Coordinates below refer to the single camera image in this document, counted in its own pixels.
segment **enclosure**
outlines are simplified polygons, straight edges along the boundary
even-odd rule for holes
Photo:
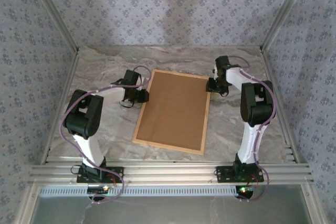
[[[45,223],[44,212],[53,207],[59,211],[50,212],[55,222],[65,223],[61,218],[72,216],[72,223],[90,223],[109,208],[106,204],[87,209],[85,193],[60,191],[85,188],[70,173],[81,158],[57,131],[75,89],[105,87],[137,65],[211,77],[215,59],[222,55],[243,57],[251,65],[246,71],[274,85],[277,114],[259,152],[260,163],[270,171],[269,195],[241,206],[225,193],[176,193],[181,205],[156,213],[150,206],[173,205],[174,197],[147,192],[141,200],[125,195],[111,207],[120,213],[116,218],[154,223],[161,215],[166,222],[186,223],[188,212],[181,209],[189,204],[199,214],[194,221],[202,223],[224,219],[245,223],[243,215],[232,219],[229,213],[244,209],[251,219],[258,218],[259,206],[269,212],[261,223],[269,218],[277,223],[336,222],[335,0],[1,0],[1,4],[1,223]],[[239,59],[231,62],[244,66]],[[236,89],[225,98],[211,96],[203,156],[132,143],[140,104],[132,109],[107,106],[96,137],[108,162],[130,169],[129,181],[138,183],[139,190],[143,189],[139,181],[163,180],[166,186],[206,190],[207,182],[215,179],[212,166],[232,162],[239,150],[244,131],[239,99]],[[179,165],[185,174],[174,184]],[[146,176],[151,169],[158,173],[157,179]],[[66,202],[78,205],[78,215],[68,212]],[[237,208],[228,207],[235,204]],[[272,212],[279,205],[283,208]],[[127,216],[123,206],[133,215]],[[139,207],[152,219],[137,215]],[[295,207],[301,214],[296,217]]]

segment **patterned wallpaper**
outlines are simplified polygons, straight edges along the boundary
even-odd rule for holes
[[[297,147],[336,223],[336,0],[298,0],[269,50]]]
[[[283,0],[53,0],[77,46],[260,45]]]
[[[72,53],[40,0],[0,0],[0,223],[38,164]]]

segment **blue floral pattern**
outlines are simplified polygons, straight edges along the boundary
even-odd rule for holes
[[[1,0],[0,16],[0,223],[12,223],[73,54],[40,0]]]
[[[336,223],[336,1],[298,0],[269,50],[297,148]]]
[[[77,46],[260,45],[283,0],[53,0]]]

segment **gray marble floor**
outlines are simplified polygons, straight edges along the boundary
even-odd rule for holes
[[[93,90],[107,86],[123,77],[127,69],[146,65],[150,69],[192,73],[211,77],[215,59],[221,55],[244,57],[251,64],[246,71],[265,79],[265,71],[258,49],[233,47],[81,47],[69,94],[75,89]],[[239,59],[231,63],[244,66]],[[140,113],[140,104],[131,109],[104,102],[100,127],[94,137],[107,158],[165,159],[193,161],[234,160],[243,137],[244,125],[240,117],[240,93],[234,87],[222,98],[211,95],[209,119],[203,156],[132,143]],[[49,156],[78,156],[77,151],[55,134]],[[262,138],[259,159],[263,163],[284,163],[285,151],[280,124],[275,118]]]

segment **wire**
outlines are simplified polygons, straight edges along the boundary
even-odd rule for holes
[[[124,107],[124,108],[126,108],[126,109],[130,109],[130,108],[132,108],[132,107],[134,106],[134,103],[135,103],[135,102],[133,101],[131,106],[126,106],[126,105],[121,104],[121,101],[119,102],[120,106],[122,106],[122,107]]]
[[[96,94],[96,93],[104,92],[104,91],[106,91],[106,90],[110,90],[110,89],[113,89],[113,88],[139,88],[139,87],[142,87],[142,86],[148,84],[149,81],[150,81],[151,78],[152,78],[151,70],[150,70],[148,67],[146,67],[146,66],[137,66],[135,69],[137,69],[137,68],[145,68],[145,69],[149,72],[150,77],[149,77],[149,79],[148,79],[147,81],[143,82],[143,83],[140,84],[140,85],[133,85],[133,86],[131,86],[131,85],[114,85],[114,84],[111,84],[110,86],[105,87],[105,88],[102,88],[102,89],[99,89],[99,90],[89,91],[89,92],[85,93],[84,95],[82,95],[80,98],[78,98],[78,99],[77,99],[77,100],[76,100],[76,101],[75,101],[75,102],[68,108],[68,110],[65,112],[65,114],[64,114],[63,117],[61,118],[61,123],[59,124],[59,128],[58,128],[58,130],[59,130],[59,134],[60,134],[60,136],[61,136],[66,142],[68,142],[68,143],[71,144],[74,148],[76,148],[76,150],[80,153],[80,155],[81,155],[81,156],[82,156],[82,157],[83,157],[83,158],[84,158],[90,165],[92,165],[94,168],[96,168],[96,169],[98,169],[98,170],[101,170],[101,171],[103,171],[103,172],[107,172],[107,173],[110,173],[110,174],[112,174],[112,175],[114,175],[114,176],[117,176],[117,177],[119,177],[119,179],[121,180],[122,187],[121,187],[121,190],[119,191],[119,193],[118,193],[116,196],[114,196],[114,197],[111,198],[111,199],[106,199],[106,200],[103,200],[103,201],[98,201],[98,202],[96,202],[96,201],[95,201],[95,197],[101,196],[101,197],[106,198],[106,196],[104,196],[104,195],[98,195],[98,194],[96,194],[96,195],[94,195],[94,196],[92,197],[92,203],[93,203],[93,204],[108,203],[108,202],[111,202],[111,201],[113,201],[113,200],[119,198],[120,195],[121,195],[121,194],[123,193],[123,191],[124,191],[125,182],[124,182],[122,176],[120,176],[118,173],[116,173],[116,172],[114,172],[114,171],[112,171],[112,170],[108,170],[108,169],[99,167],[99,166],[97,166],[94,162],[92,162],[92,161],[91,161],[91,160],[90,160],[90,159],[89,159],[89,158],[82,152],[82,150],[80,149],[80,147],[79,147],[77,144],[73,143],[71,140],[69,140],[69,139],[67,139],[67,138],[65,137],[65,135],[64,135],[64,133],[63,133],[63,131],[62,131],[62,126],[63,126],[63,123],[64,123],[65,119],[66,119],[67,116],[69,115],[70,111],[71,111],[71,110],[72,110],[72,109],[73,109],[73,108],[74,108],[74,107],[75,107],[81,100],[83,100],[85,97],[87,97],[87,96],[89,96],[89,95],[91,95],[91,94]]]
[[[228,58],[238,58],[238,59],[241,59],[242,61],[244,61],[247,64],[247,66],[244,67],[244,68],[250,68],[251,67],[250,63],[246,59],[244,59],[243,57],[241,57],[241,56],[231,55],[231,56],[228,56]]]
[[[114,185],[114,187],[117,187],[117,182],[116,182],[116,180],[115,180],[115,177],[114,177],[112,174],[107,175],[107,176],[108,176],[108,177],[112,177],[113,185]]]
[[[121,82],[122,80],[123,80],[123,79],[121,78],[121,79],[119,79],[118,81],[115,81],[115,82],[113,82],[113,83],[111,83],[111,84],[115,84],[115,85],[120,84],[120,82]]]
[[[74,167],[81,167],[81,165],[73,165],[71,168],[70,168],[70,172],[72,173],[72,174],[75,174],[75,175],[77,175],[78,173],[74,173],[73,171],[72,171],[72,169],[74,168]]]
[[[258,179],[257,179],[257,177],[254,175],[254,174],[252,174],[251,176],[250,176],[250,179],[249,179],[249,181],[247,182],[247,184],[246,184],[246,186],[245,187],[248,187],[249,186],[249,184],[252,182],[252,179],[255,179],[256,180],[256,182],[257,182],[257,185],[254,187],[254,188],[257,188],[258,187],[258,185],[259,185],[259,181],[258,181]]]
[[[267,183],[266,183],[266,188],[265,190],[256,198],[253,198],[253,199],[247,199],[244,197],[241,197],[242,199],[246,200],[246,201],[256,201],[256,200],[259,200],[261,198],[263,198],[263,196],[266,194],[267,190],[268,190],[268,187],[269,187],[269,175],[268,175],[268,172],[265,170],[265,168],[263,168],[261,165],[259,165],[259,162],[257,161],[257,155],[256,155],[256,150],[257,150],[257,144],[258,144],[258,141],[259,141],[259,137],[260,137],[260,131],[261,129],[267,125],[275,116],[275,113],[276,113],[276,109],[277,109],[277,102],[276,102],[276,98],[274,96],[274,93],[272,91],[272,89],[267,86],[264,82],[250,76],[248,73],[246,73],[243,69],[240,69],[239,72],[241,73],[242,76],[252,80],[252,81],[255,81],[255,82],[258,82],[260,83],[261,85],[263,85],[265,87],[265,89],[270,93],[271,97],[272,97],[272,100],[273,100],[273,110],[272,110],[272,114],[271,116],[269,117],[269,119],[267,119],[264,123],[262,123],[260,125],[260,127],[258,128],[258,133],[257,133],[257,136],[256,136],[256,140],[254,142],[254,145],[253,145],[253,159],[254,159],[254,162],[255,164],[257,165],[257,167],[259,169],[261,169],[265,175],[266,175],[266,178],[267,178]]]

